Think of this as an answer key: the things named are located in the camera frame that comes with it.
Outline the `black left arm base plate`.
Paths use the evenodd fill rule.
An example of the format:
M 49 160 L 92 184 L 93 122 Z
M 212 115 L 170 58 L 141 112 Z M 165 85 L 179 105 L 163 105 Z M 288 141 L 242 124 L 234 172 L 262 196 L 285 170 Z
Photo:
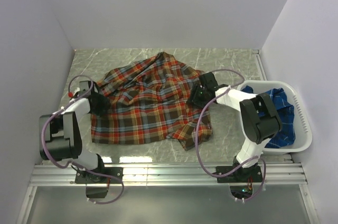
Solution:
M 119 184 L 123 179 L 122 167 L 106 167 L 102 175 L 94 175 L 87 171 L 77 171 L 75 184 Z

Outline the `red plaid long sleeve shirt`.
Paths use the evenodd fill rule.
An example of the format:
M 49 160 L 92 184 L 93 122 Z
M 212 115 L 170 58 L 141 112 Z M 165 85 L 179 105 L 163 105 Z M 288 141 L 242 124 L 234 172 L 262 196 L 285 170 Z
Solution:
M 187 104 L 194 82 L 204 72 L 166 52 L 107 72 L 97 82 L 110 100 L 108 114 L 91 116 L 91 140 L 98 144 L 142 145 L 176 139 L 184 150 L 194 147 L 201 109 Z M 205 111 L 199 142 L 212 135 Z

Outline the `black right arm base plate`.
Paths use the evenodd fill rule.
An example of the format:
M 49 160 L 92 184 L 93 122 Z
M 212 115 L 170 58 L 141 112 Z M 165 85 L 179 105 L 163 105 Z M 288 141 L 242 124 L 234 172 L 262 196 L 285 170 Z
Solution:
M 233 174 L 223 178 L 217 178 L 217 183 L 258 183 L 262 182 L 262 171 L 259 166 L 252 166 L 249 168 L 240 168 Z

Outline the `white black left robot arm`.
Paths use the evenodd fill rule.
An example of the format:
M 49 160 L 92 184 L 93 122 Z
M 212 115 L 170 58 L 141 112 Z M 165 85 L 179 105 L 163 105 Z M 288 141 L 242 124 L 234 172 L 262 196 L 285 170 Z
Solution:
M 58 166 L 66 160 L 66 166 L 72 164 L 88 171 L 88 177 L 94 183 L 106 178 L 106 169 L 99 154 L 83 149 L 78 122 L 86 114 L 103 116 L 108 114 L 110 102 L 99 90 L 96 82 L 81 81 L 77 91 L 66 107 L 53 114 L 39 118 L 39 151 L 43 160 L 53 159 Z

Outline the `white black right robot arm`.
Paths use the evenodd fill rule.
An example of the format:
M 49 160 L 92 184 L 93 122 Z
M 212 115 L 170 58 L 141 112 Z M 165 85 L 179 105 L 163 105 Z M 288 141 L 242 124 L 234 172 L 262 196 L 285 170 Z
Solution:
M 195 147 L 199 144 L 199 127 L 204 112 L 212 103 L 228 106 L 240 113 L 240 124 L 245 141 L 234 157 L 233 168 L 226 174 L 209 175 L 224 178 L 232 175 L 240 182 L 251 176 L 265 146 L 282 129 L 282 122 L 273 101 L 267 93 L 249 94 L 226 84 L 218 84 L 212 72 L 199 76 L 192 85 L 187 104 L 201 108 L 195 132 Z

